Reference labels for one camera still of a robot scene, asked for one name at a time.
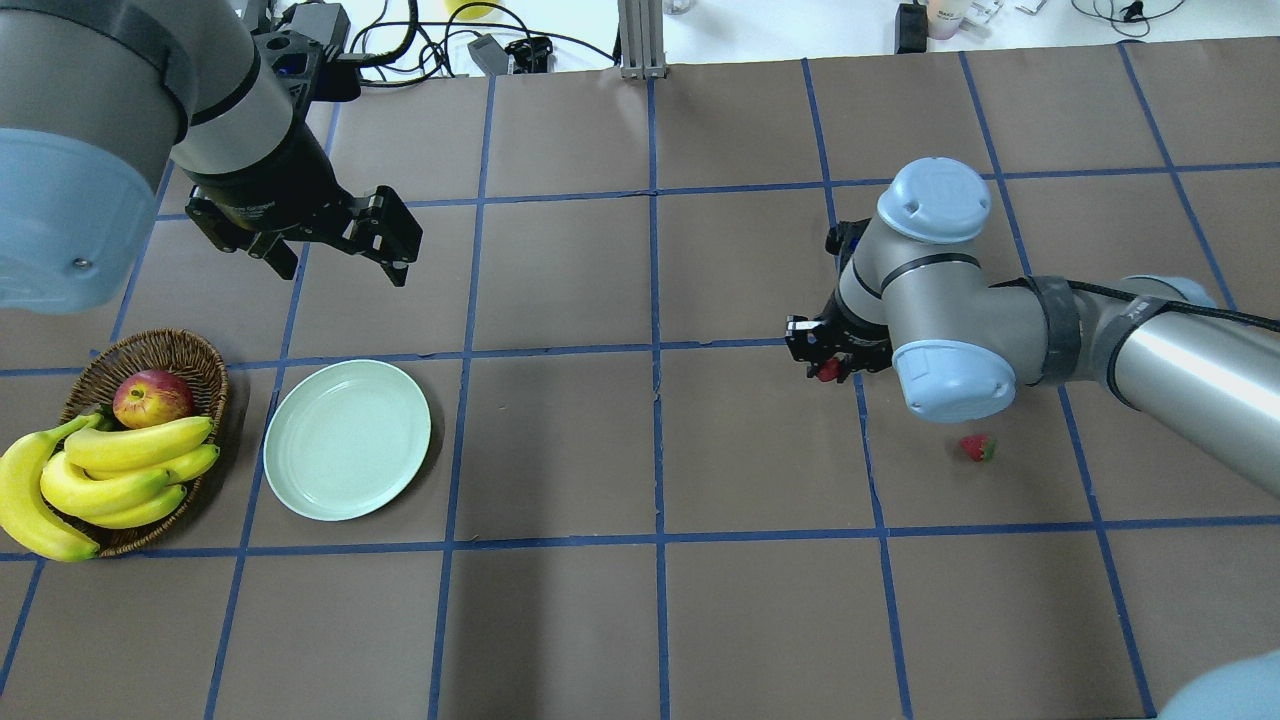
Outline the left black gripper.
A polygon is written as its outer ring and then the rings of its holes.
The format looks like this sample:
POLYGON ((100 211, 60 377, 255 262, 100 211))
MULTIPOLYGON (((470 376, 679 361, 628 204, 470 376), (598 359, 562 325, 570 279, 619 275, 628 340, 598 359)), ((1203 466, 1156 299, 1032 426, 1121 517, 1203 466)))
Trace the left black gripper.
POLYGON ((340 251, 380 266, 403 288, 419 260, 422 227, 402 197, 379 184, 352 196, 337 181, 329 156, 310 129, 291 129, 265 158, 221 174, 187 176, 196 191, 186 211, 223 252, 246 250, 283 281, 293 281, 300 256, 285 240, 340 237, 340 251), (284 236, 259 236, 275 234, 284 236))

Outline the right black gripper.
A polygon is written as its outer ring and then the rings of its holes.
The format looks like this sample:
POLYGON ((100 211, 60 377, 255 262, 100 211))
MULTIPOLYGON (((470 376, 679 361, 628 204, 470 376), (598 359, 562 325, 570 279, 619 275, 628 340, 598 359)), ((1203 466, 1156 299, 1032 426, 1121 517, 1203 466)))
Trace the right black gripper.
POLYGON ((813 318, 787 316, 785 345, 812 379, 828 357, 838 357, 841 363, 832 363, 832 380, 838 384, 855 373, 887 370, 892 363, 887 327, 860 318, 837 292, 813 318))

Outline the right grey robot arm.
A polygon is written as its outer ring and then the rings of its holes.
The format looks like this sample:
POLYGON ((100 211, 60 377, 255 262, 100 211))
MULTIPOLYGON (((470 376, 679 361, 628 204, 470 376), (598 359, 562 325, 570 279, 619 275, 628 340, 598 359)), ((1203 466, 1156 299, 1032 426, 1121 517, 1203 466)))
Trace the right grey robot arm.
POLYGON ((906 164, 870 217, 829 228, 837 283, 815 316, 787 319, 792 359, 823 382, 888 369, 908 410, 940 424, 1002 413, 1021 387, 1093 380, 1276 495, 1277 323, 1181 277, 991 284, 975 241, 992 205, 959 160, 906 164))

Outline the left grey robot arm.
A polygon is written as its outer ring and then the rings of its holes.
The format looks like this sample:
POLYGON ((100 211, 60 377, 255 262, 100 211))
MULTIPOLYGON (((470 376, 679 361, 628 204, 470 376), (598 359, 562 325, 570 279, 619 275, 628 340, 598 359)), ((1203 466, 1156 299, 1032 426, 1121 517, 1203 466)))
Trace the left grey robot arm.
POLYGON ((1 304, 104 305, 154 228, 163 177, 192 182, 187 217, 223 252, 291 279, 292 243, 378 264, 396 287, 422 231, 398 193, 344 190, 306 122, 410 47, 347 49, 342 5, 303 1, 5 1, 1 304))

